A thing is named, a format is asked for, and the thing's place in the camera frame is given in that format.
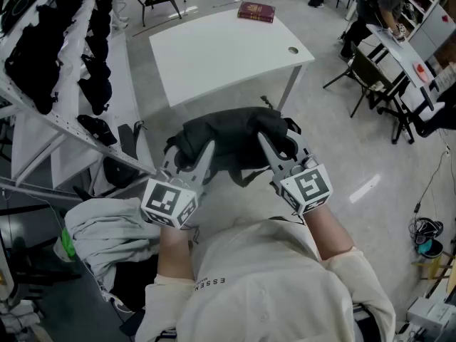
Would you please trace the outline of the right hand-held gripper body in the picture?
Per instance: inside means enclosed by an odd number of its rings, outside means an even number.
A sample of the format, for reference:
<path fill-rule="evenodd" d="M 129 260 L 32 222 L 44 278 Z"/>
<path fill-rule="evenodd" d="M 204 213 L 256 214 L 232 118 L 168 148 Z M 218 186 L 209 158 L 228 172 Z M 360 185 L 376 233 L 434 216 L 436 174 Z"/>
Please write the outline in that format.
<path fill-rule="evenodd" d="M 294 159 L 276 158 L 271 161 L 272 184 L 278 196 L 297 214 L 304 214 L 327 203 L 333 194 L 331 181 L 323 164 L 314 154 Z"/>

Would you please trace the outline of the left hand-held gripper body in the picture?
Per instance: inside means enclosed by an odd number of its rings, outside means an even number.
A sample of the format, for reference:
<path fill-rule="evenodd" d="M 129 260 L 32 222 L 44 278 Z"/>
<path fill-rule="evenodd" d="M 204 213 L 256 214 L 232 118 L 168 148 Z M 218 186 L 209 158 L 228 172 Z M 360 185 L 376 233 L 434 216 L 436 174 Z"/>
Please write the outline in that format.
<path fill-rule="evenodd" d="M 167 170 L 150 178 L 141 202 L 145 221 L 172 229 L 195 228 L 193 216 L 200 206 L 204 178 L 193 172 L 172 174 Z"/>

